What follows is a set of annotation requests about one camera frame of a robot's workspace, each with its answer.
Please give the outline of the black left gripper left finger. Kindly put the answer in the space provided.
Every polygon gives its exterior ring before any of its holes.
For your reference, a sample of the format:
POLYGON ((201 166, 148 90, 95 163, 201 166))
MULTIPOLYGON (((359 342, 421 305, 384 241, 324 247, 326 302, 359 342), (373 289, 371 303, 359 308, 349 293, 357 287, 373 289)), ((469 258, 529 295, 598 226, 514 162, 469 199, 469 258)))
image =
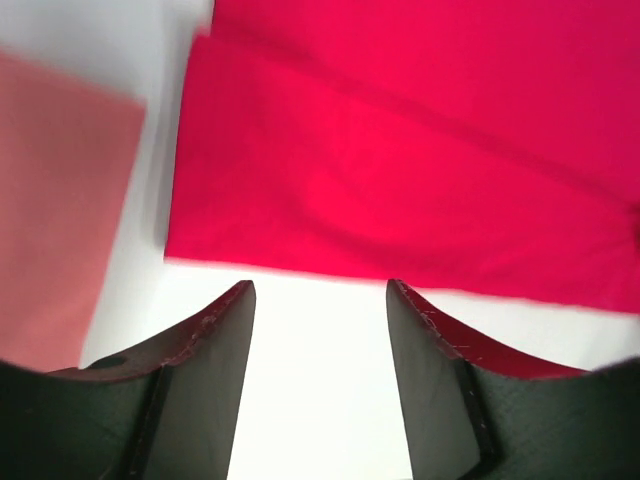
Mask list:
POLYGON ((241 281, 85 369, 1 366, 5 479, 224 479, 256 292, 241 281))

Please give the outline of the crimson red t-shirt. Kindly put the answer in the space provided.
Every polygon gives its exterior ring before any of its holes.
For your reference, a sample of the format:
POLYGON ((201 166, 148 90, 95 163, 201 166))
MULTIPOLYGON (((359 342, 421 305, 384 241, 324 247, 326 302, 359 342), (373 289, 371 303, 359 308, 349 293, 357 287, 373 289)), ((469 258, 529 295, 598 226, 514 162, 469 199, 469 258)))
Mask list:
POLYGON ((635 1, 219 1, 165 254, 639 310, 635 1))

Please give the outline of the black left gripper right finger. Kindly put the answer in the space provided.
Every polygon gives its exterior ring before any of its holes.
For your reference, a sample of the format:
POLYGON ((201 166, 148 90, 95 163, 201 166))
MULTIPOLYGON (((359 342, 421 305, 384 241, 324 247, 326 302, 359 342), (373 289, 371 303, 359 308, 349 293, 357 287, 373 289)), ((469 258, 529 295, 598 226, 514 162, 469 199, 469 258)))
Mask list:
POLYGON ((416 479, 635 479, 639 362, 594 371, 517 351, 404 282, 386 309, 416 479))

